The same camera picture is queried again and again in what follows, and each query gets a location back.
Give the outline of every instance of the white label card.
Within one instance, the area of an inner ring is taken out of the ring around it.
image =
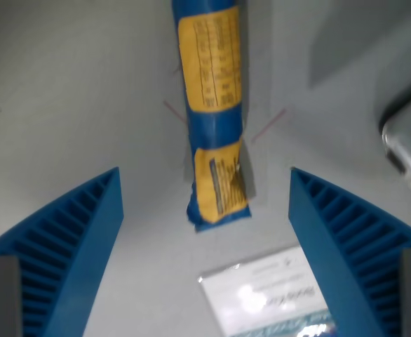
[[[199,281],[227,337],[296,336],[302,328],[331,321],[300,247],[235,265]]]

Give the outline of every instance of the red thread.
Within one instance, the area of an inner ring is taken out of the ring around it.
[[[174,114],[182,123],[187,125],[187,120],[179,112],[177,112],[176,109],[172,107],[170,103],[164,100],[163,105],[165,105],[171,111],[171,113]]]
[[[264,135],[265,132],[268,131],[268,129],[274,124],[276,123],[285,113],[287,112],[287,110],[285,108],[283,108],[271,121],[268,122],[268,124],[257,134],[255,135],[252,140],[251,143],[254,144],[255,141]]]

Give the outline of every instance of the blue cylinder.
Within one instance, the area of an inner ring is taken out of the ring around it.
[[[173,0],[194,166],[196,230],[250,216],[239,153],[241,55],[235,0]]]

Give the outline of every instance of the white surface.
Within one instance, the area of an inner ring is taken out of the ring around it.
[[[196,278],[296,242],[292,165],[411,224],[411,191],[383,158],[375,126],[411,81],[411,0],[249,0],[245,138],[266,158],[254,165],[265,187],[251,220],[202,234],[185,216],[184,126],[162,104],[183,112],[170,2],[0,4],[0,234],[121,169],[125,220],[85,336],[219,336]]]
[[[305,254],[298,246],[239,263],[199,280],[225,336],[251,331],[257,336],[256,331],[268,326],[277,329],[272,336],[281,336],[286,334],[286,324],[280,323],[289,319],[313,313],[330,316]],[[296,333],[303,327],[300,323],[298,326]]]

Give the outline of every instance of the blue and yellow tube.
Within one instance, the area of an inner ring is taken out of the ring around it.
[[[196,230],[250,216],[240,170],[241,54],[235,0],[173,0],[194,182]]]

